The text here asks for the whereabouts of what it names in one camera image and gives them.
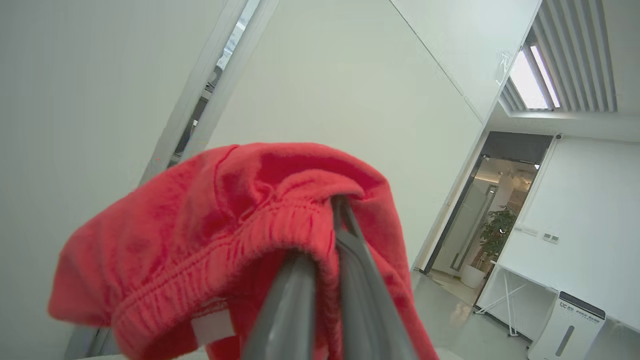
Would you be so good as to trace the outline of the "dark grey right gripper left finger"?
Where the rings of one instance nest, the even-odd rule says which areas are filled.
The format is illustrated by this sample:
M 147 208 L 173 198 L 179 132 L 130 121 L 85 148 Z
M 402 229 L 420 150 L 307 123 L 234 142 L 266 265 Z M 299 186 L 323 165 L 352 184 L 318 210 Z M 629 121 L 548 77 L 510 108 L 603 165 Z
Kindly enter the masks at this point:
M 316 265 L 306 254 L 286 254 L 241 360 L 313 360 L 316 329 Z

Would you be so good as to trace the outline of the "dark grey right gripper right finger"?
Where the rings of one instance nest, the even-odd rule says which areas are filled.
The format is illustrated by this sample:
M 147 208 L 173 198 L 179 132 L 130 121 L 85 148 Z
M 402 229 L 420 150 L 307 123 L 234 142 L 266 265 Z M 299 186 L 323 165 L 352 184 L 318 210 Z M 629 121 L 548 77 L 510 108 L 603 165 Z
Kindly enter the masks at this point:
M 331 199 L 339 255 L 343 360 L 418 360 L 346 196 Z

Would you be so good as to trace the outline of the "red fleece shorts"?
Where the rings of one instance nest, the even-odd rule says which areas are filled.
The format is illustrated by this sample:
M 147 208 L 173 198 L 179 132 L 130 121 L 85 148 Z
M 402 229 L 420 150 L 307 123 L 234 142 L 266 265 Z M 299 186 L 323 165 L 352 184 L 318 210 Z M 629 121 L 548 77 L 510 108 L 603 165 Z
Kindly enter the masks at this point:
M 314 360 L 343 360 L 331 199 L 349 199 L 419 360 L 439 360 L 416 312 L 387 179 L 317 143 L 212 148 L 158 174 L 80 226 L 62 249 L 48 313 L 112 328 L 131 360 L 199 347 L 238 360 L 289 249 L 318 266 Z

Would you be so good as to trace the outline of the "white plant pot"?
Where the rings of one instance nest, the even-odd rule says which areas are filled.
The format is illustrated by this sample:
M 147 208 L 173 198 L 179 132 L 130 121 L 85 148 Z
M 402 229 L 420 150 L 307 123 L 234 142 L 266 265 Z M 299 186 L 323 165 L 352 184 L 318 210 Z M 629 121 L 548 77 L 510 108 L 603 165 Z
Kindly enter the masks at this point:
M 464 264 L 461 268 L 461 282 L 469 289 L 478 289 L 483 284 L 487 273 L 470 264 Z

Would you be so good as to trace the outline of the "green potted plant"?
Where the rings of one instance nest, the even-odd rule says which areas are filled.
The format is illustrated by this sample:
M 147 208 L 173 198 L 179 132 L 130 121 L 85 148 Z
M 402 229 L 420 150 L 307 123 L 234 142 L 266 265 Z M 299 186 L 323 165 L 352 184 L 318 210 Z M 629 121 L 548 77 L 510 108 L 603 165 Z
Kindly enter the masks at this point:
M 500 255 L 516 223 L 518 212 L 509 207 L 492 210 L 488 221 L 482 226 L 481 249 L 487 261 L 496 260 Z

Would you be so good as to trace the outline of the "white folding table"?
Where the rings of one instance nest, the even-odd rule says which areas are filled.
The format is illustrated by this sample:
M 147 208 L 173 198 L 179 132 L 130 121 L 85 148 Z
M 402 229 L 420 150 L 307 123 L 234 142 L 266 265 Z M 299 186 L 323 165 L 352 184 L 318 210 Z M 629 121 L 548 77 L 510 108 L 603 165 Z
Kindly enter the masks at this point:
M 544 314 L 548 315 L 561 291 L 496 260 L 491 260 L 490 264 L 493 268 L 474 305 L 474 313 L 503 322 L 507 326 L 508 337 L 538 339 L 543 332 L 540 309 L 543 308 Z

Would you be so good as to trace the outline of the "dark framed glass door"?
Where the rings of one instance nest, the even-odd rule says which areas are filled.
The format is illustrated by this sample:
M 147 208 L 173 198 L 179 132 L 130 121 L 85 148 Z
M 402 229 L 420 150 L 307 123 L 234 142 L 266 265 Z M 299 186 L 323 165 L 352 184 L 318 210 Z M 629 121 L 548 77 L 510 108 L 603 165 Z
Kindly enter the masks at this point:
M 442 229 L 435 242 L 432 253 L 421 271 L 427 274 L 434 268 L 437 257 L 441 254 L 445 246 L 455 219 L 461 211 L 467 194 L 473 185 L 473 181 L 480 171 L 483 162 L 489 160 L 507 160 L 522 164 L 540 165 L 551 145 L 554 136 L 542 134 L 526 134 L 491 131 L 482 143 L 479 153 L 471 158 L 471 168 L 467 176 L 462 179 L 461 189 L 457 191 L 452 199 L 451 211 L 448 218 L 443 222 Z

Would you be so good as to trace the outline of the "white air purifier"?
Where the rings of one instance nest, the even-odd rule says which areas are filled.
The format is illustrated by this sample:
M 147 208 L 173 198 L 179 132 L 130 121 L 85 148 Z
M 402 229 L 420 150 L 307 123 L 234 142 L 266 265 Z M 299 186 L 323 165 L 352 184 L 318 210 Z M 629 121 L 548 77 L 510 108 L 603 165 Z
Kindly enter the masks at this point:
M 560 291 L 527 360 L 585 360 L 606 319 L 604 310 Z

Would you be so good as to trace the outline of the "rectangular ceiling light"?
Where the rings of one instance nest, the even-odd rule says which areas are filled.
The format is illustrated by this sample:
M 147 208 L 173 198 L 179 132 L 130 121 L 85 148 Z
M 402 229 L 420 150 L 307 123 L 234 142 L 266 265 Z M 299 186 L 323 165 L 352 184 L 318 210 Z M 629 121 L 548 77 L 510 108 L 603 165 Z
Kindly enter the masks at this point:
M 524 44 L 510 69 L 510 98 L 519 111 L 558 111 L 562 107 L 537 44 Z

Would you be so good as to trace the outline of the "grey ceiling slat panel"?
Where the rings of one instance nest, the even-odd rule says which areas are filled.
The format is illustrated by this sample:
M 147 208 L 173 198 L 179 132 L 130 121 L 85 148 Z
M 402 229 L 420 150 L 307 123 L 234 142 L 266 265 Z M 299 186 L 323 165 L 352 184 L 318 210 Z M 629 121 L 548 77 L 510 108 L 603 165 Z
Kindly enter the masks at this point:
M 540 50 L 561 108 L 558 111 L 519 111 L 511 98 L 508 77 L 500 95 L 500 103 L 506 112 L 618 111 L 602 0 L 542 0 L 524 44 L 536 44 Z

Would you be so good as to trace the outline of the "aluminium frame rail with gap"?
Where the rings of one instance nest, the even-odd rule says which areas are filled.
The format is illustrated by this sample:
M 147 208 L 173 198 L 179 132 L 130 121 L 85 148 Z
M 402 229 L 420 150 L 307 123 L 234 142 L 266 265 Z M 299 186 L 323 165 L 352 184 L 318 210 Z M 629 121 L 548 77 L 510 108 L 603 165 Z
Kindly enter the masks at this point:
M 179 141 L 190 123 L 191 116 L 205 91 L 210 76 L 224 52 L 227 41 L 231 38 L 242 13 L 249 6 L 250 0 L 226 0 L 221 13 L 215 18 L 214 27 L 202 48 L 194 68 L 185 82 L 183 91 L 174 104 L 173 111 L 167 119 L 150 161 L 147 163 L 139 185 L 143 185 L 151 178 L 165 171 L 179 145 Z M 238 40 L 237 47 L 231 53 L 230 60 L 218 79 L 218 89 L 208 101 L 202 117 L 195 127 L 194 133 L 186 143 L 185 150 L 178 162 L 198 155 L 204 151 L 216 129 L 224 109 L 244 71 L 252 53 L 258 45 L 266 26 L 275 13 L 281 0 L 258 0 L 253 15 L 247 22 L 243 35 Z

